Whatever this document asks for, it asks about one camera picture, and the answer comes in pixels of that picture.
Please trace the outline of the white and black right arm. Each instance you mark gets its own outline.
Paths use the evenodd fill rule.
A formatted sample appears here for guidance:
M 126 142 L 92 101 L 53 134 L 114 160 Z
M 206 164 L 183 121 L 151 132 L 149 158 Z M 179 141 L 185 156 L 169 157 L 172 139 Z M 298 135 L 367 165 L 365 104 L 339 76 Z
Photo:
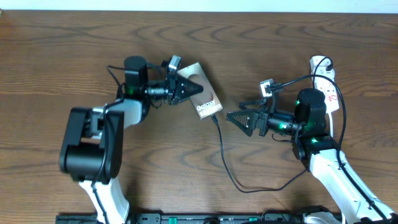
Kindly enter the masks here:
M 326 131 L 325 95 L 317 89 L 300 90 L 295 111 L 276 104 L 248 109 L 244 103 L 226 119 L 246 135 L 255 129 L 264 136 L 274 131 L 291 137 L 296 159 L 327 189 L 348 223 L 397 223 L 397 213 L 382 203 L 349 165 L 339 141 Z

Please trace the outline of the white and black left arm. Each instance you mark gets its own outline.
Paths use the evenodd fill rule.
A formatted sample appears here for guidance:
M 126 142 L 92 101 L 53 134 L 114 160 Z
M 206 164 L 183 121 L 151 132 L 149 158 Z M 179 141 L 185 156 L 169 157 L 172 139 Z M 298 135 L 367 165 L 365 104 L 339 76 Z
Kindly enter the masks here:
M 177 72 L 181 57 L 160 65 L 130 56 L 120 69 L 114 102 L 70 111 L 62 148 L 60 170 L 69 174 L 89 195 L 97 223 L 127 223 L 130 204 L 121 190 L 118 174 L 123 157 L 124 130 L 144 121 L 154 103 L 177 105 L 203 91 L 203 86 Z

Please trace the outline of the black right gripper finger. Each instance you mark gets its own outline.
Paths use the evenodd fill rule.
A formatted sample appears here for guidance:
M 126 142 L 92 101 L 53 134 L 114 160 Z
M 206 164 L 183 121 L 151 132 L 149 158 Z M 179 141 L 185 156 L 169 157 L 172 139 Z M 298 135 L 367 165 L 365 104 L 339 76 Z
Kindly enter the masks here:
M 240 110 L 229 112 L 226 119 L 237 126 L 244 134 L 251 137 L 256 128 L 257 116 L 256 110 Z
M 252 100 L 252 101 L 244 101 L 239 103 L 239 109 L 248 110 L 248 106 L 258 105 L 261 107 L 265 107 L 267 105 L 266 99 L 261 100 Z

